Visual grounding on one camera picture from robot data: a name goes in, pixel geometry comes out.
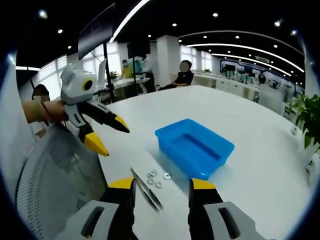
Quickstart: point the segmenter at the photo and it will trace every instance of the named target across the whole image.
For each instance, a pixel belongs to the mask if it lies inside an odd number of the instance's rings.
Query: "window blinds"
[[[193,47],[180,46],[180,60],[188,60],[192,63],[191,69],[197,69],[197,50]]]
[[[60,96],[62,80],[60,78],[63,69],[67,66],[67,56],[61,56],[58,59],[48,63],[38,72],[38,84],[43,84],[49,91],[51,100]]]

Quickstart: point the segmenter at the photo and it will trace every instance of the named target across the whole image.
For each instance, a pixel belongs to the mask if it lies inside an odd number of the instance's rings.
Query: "robotic arm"
[[[98,101],[93,101],[97,87],[95,74],[77,69],[69,64],[61,74],[62,88],[61,100],[65,103],[64,111],[68,115],[70,124],[78,129],[77,134],[83,144],[97,154],[108,156],[109,153],[98,135],[85,120],[85,114],[100,124],[129,133],[130,130],[121,117],[111,112],[106,106]]]

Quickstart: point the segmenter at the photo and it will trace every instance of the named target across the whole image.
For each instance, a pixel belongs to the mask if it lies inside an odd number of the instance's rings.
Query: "green leaves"
[[[293,104],[298,109],[298,117],[296,124],[303,122],[302,132],[306,130],[304,147],[309,146],[311,139],[314,138],[314,143],[320,144],[320,98],[314,95],[308,98],[305,95],[301,96],[301,101]]]

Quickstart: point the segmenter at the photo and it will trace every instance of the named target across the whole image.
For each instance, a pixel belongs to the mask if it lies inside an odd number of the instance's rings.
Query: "sign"
[[[269,59],[267,59],[267,58],[264,58],[264,57],[261,57],[261,56],[254,56],[254,57],[255,57],[255,59],[257,59],[260,62],[264,62],[266,64],[270,63]]]

